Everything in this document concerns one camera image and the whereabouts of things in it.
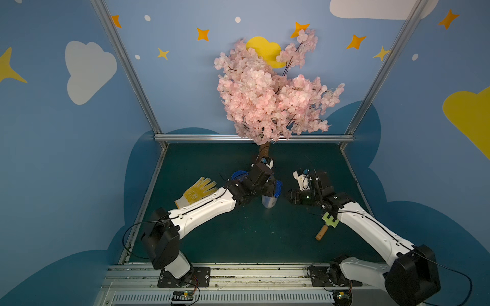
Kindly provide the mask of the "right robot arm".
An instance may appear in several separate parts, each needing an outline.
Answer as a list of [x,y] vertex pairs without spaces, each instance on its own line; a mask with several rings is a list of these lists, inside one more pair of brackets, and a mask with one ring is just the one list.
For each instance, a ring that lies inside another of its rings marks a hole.
[[415,246],[376,220],[346,193],[337,193],[325,172],[311,175],[297,170],[298,188],[289,192],[294,205],[318,206],[324,225],[316,235],[321,240],[329,228],[344,224],[356,232],[384,260],[383,264],[339,256],[330,262],[328,283],[348,286],[357,281],[381,289],[398,305],[419,305],[441,290],[434,252]]

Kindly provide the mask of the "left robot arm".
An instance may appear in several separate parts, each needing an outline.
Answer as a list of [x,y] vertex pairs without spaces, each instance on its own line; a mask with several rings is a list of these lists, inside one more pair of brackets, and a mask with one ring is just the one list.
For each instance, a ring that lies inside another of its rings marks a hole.
[[271,158],[262,158],[249,172],[233,177],[223,187],[193,204],[167,211],[155,210],[142,226],[142,242],[149,261],[180,283],[190,283],[194,269],[180,250],[180,241],[211,219],[233,211],[258,196],[274,198],[276,179]]

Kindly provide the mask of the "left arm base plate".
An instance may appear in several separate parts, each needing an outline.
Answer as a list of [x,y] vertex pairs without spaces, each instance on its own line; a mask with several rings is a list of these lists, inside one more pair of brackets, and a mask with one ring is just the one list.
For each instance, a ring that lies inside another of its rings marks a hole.
[[162,270],[158,279],[159,288],[208,288],[211,269],[209,267],[191,267],[182,278],[175,278],[170,272]]

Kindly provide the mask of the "blue cup lid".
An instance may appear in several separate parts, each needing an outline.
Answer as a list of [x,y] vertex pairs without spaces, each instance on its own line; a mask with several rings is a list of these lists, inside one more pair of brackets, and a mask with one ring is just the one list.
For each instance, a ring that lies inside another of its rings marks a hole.
[[279,181],[279,180],[276,180],[275,181],[275,184],[274,184],[274,197],[275,198],[279,198],[280,195],[281,195],[281,192],[282,192],[282,186],[283,186],[283,182],[282,181]]

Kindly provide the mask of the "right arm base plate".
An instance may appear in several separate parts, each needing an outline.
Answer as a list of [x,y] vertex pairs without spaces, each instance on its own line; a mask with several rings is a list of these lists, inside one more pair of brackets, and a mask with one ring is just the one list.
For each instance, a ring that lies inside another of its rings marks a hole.
[[339,267],[313,266],[307,270],[307,276],[311,279],[313,287],[362,287],[363,283],[357,280],[348,280]]

